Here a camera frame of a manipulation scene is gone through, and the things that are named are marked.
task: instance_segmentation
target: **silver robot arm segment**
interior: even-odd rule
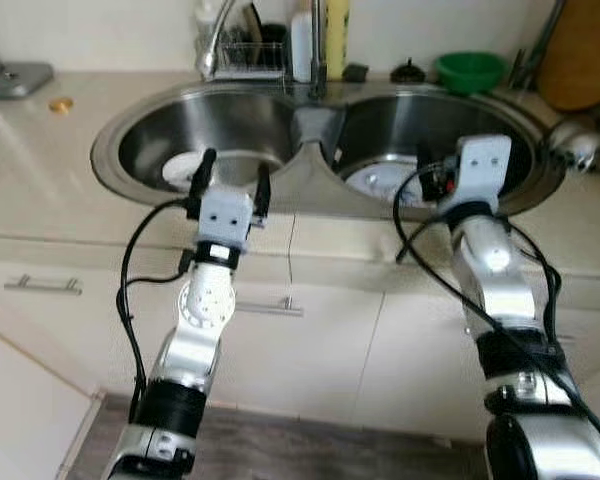
[[[498,136],[459,143],[455,190],[439,207],[452,233],[453,272],[468,298],[576,391],[560,346],[536,318],[520,252],[495,217],[509,149]],[[492,478],[600,480],[600,434],[510,341],[465,312],[486,377],[485,406],[494,415],[487,432]]]
[[[177,325],[162,345],[146,392],[103,479],[181,479],[193,468],[220,337],[235,310],[233,273],[246,251],[250,228],[264,227],[270,198],[266,167],[259,172],[255,203],[238,189],[207,188],[208,167],[199,208],[190,217],[199,222],[196,256],[189,282],[177,299]]]

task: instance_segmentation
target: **white tile wall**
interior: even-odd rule
[[[296,0],[256,0],[265,20]],[[388,71],[408,56],[529,44],[553,0],[351,0],[349,58]],[[191,69],[193,0],[0,0],[0,55],[60,70]]]

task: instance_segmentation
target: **floor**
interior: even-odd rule
[[[100,480],[128,400],[107,398],[69,480]],[[486,480],[482,449],[430,438],[349,429],[210,408],[191,479]]]

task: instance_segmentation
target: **stainless steel sink basin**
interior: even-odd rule
[[[116,193],[154,204],[188,192],[214,148],[212,183],[247,186],[260,163],[275,174],[293,158],[293,112],[284,99],[242,89],[173,90],[110,122],[93,146],[93,168]]]
[[[330,87],[321,108],[297,89],[283,93],[271,85],[207,84],[158,94],[100,132],[94,172],[115,193],[157,204],[188,191],[202,152],[215,148],[217,182],[251,189],[258,165],[270,165],[272,212],[390,218],[389,196],[354,189],[351,175],[378,161],[414,163],[418,142],[442,157],[456,152],[461,136],[500,133],[513,140],[503,212],[537,205],[564,177],[540,148],[548,126],[493,97],[460,98],[430,85]],[[402,209],[409,220],[428,214]]]

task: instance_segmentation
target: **countertop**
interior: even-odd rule
[[[98,183],[89,160],[91,144],[125,107],[192,80],[188,72],[60,73],[28,99],[0,101],[0,239],[114,246],[121,256],[148,208]],[[559,118],[536,95],[502,94],[549,124]],[[66,115],[48,108],[59,96],[74,100]],[[600,279],[600,176],[569,174],[551,198],[513,221],[563,273]],[[175,249],[189,245],[191,235],[182,214],[174,212],[160,218],[140,244]],[[437,240],[426,242],[437,263],[446,262],[444,235],[434,232]],[[306,215],[272,215],[267,229],[250,238],[252,254],[282,257],[292,267],[297,258],[389,268],[398,246],[388,222]]]

